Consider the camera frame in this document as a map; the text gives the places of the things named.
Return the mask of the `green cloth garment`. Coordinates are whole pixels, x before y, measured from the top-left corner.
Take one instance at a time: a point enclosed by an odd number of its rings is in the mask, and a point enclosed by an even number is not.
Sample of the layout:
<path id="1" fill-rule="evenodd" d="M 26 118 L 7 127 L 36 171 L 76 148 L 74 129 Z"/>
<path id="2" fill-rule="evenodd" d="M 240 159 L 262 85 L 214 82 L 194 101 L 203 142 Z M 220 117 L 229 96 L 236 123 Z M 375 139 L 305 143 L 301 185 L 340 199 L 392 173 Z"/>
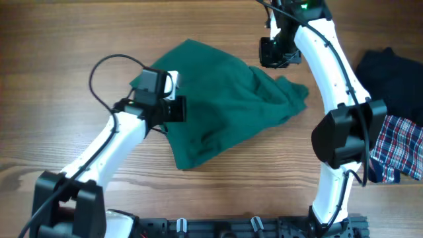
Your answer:
<path id="1" fill-rule="evenodd" d="M 204 164 L 225 150 L 279 126 L 305 109 L 309 90 L 207 44 L 187 39 L 152 64 L 177 71 L 185 122 L 167 123 L 177 169 Z"/>

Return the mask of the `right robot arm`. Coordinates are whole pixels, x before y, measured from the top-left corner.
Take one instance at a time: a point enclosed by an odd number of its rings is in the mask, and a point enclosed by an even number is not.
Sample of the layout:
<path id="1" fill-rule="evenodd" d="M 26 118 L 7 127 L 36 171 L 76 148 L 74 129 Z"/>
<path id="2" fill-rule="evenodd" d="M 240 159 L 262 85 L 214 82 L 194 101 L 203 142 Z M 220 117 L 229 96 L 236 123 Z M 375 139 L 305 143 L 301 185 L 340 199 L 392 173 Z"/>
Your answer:
<path id="1" fill-rule="evenodd" d="M 321 163 L 318 191 L 305 216 L 253 217 L 255 237 L 369 237 L 364 216 L 348 213 L 352 185 L 367 184 L 369 152 L 387 108 L 373 100 L 342 51 L 324 1 L 264 1 L 268 37 L 260 41 L 260 63 L 284 68 L 305 60 L 319 88 L 325 115 L 311 134 Z"/>

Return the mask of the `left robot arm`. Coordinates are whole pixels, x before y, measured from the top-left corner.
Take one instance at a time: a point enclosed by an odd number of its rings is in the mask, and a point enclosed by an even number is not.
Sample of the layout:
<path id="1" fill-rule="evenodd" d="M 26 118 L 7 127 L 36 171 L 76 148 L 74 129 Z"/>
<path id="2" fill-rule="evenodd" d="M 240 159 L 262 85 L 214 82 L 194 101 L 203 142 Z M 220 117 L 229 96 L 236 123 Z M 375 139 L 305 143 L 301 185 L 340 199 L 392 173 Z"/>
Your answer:
<path id="1" fill-rule="evenodd" d="M 30 237 L 131 237 L 136 217 L 107 210 L 104 191 L 120 164 L 158 125 L 183 122 L 186 100 L 176 95 L 177 71 L 142 70 L 131 94 L 110 108 L 101 133 L 59 173 L 36 181 Z"/>

